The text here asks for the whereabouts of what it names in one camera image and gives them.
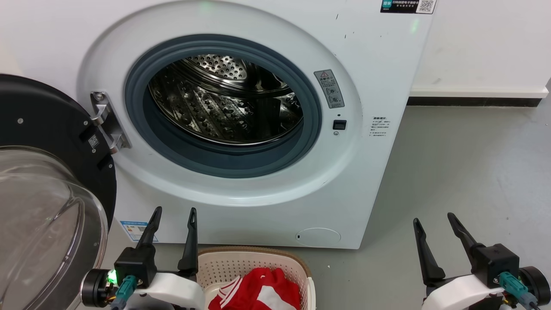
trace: door hinge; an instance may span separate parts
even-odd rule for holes
[[[122,129],[117,115],[109,100],[109,96],[105,92],[91,92],[90,100],[94,108],[95,116],[92,116],[92,122],[103,133],[111,154],[115,154],[121,148],[131,148],[132,145],[128,140],[125,131]]]

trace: cable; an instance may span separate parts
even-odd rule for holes
[[[530,303],[530,306],[531,306],[534,310],[541,310],[534,302],[531,302],[531,303]]]

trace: white baseboard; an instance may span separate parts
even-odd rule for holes
[[[471,98],[545,98],[549,91],[503,90],[503,89],[459,89],[459,88],[416,88],[413,87],[411,97],[471,97]]]

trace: beige plastic basket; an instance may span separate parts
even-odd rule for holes
[[[289,252],[254,247],[217,247],[199,251],[197,283],[203,287],[206,307],[218,290],[253,268],[281,268],[300,290],[300,310],[316,309],[316,291],[308,266]]]

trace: red and white garment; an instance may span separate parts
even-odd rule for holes
[[[300,310],[299,286],[280,268],[254,268],[220,288],[209,310]]]

